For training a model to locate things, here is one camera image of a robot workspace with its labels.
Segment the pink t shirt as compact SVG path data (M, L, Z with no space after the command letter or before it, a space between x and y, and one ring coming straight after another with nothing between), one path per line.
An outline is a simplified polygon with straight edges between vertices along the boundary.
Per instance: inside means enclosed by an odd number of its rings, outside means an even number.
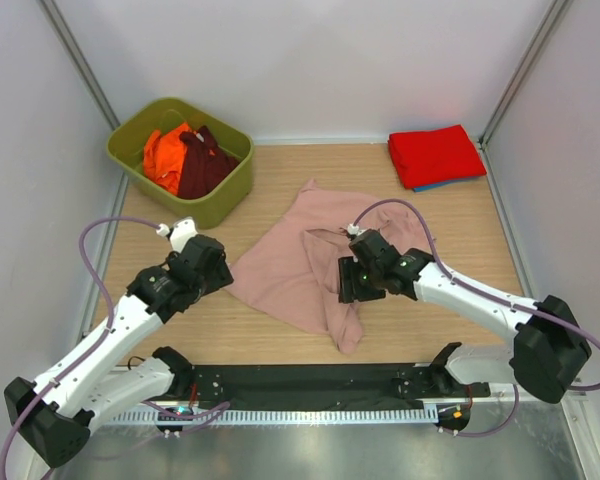
M310 180L281 219L231 263L228 292L277 320L329 336L343 354L354 353L364 335L358 306L338 300L338 260L351 253L346 229L354 221L378 230L400 252L429 248L406 207Z

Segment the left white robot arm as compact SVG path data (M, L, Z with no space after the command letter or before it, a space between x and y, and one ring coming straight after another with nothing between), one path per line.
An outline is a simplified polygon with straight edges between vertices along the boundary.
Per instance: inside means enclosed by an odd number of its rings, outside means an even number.
M202 297L232 283L224 246L197 234L165 261L141 270L105 319L55 366L4 390L12 426L50 468L68 463L109 419L155 397L184 398L194 367L160 347L117 379L111 369L140 341Z

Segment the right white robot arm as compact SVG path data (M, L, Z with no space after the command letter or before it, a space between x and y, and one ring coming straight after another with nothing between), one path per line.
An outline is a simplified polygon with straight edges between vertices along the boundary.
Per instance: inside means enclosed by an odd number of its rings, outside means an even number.
M399 252L375 229L351 225L346 236L351 253L338 261L341 303L404 296L444 307L501 338L499 345L445 347L430 372L441 395L474 383L509 383L557 404L591 356L571 310L557 297L536 301L489 287L428 252Z

